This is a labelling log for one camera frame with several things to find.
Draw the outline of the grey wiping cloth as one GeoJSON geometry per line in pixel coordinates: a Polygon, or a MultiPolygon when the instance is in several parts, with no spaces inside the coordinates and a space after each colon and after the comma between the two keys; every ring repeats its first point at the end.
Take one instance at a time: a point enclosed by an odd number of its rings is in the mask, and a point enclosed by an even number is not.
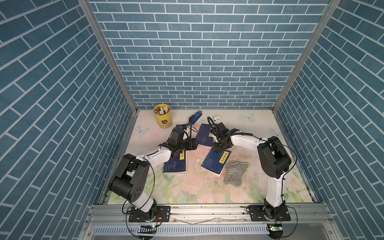
{"type": "Polygon", "coordinates": [[[230,161],[226,164],[227,174],[224,179],[225,185],[232,185],[236,188],[242,186],[243,175],[247,171],[249,163],[230,161]]]}

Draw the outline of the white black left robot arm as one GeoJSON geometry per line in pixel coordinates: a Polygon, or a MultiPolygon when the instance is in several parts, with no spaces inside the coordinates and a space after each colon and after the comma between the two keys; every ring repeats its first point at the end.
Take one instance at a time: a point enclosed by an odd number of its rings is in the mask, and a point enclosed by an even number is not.
{"type": "Polygon", "coordinates": [[[127,200],[147,219],[152,219],[157,202],[152,195],[144,192],[149,170],[153,171],[154,167],[168,162],[183,151],[196,150],[198,145],[197,139],[188,136],[182,128],[175,127],[168,140],[155,150],[144,155],[123,156],[109,181],[108,189],[127,200]]]}

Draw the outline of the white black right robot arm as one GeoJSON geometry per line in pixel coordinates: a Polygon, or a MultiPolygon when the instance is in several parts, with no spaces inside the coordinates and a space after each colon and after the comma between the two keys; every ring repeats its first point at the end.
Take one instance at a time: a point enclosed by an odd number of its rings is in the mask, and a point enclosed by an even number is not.
{"type": "Polygon", "coordinates": [[[265,211],[281,211],[285,206],[283,199],[283,181],[290,171],[292,160],[280,139],[272,136],[268,139],[256,137],[251,133],[229,130],[224,124],[209,123],[211,133],[216,137],[213,150],[217,153],[233,146],[243,147],[259,154],[261,167],[268,178],[268,190],[265,198],[265,211]]]}

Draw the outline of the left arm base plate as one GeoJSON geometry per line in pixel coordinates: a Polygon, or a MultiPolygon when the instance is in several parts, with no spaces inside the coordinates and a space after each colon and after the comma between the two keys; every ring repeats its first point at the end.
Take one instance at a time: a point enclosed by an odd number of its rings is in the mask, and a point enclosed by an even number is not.
{"type": "Polygon", "coordinates": [[[130,210],[128,221],[130,223],[144,223],[144,222],[169,222],[171,214],[170,206],[156,206],[156,208],[151,208],[148,213],[143,212],[134,208],[130,210]]]}

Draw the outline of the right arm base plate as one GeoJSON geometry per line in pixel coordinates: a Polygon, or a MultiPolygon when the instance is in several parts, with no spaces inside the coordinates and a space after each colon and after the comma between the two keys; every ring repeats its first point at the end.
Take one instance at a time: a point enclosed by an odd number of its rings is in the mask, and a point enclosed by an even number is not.
{"type": "Polygon", "coordinates": [[[282,204],[277,208],[262,205],[250,205],[246,207],[246,211],[250,215],[252,222],[291,221],[291,216],[285,204],[282,204]]]}

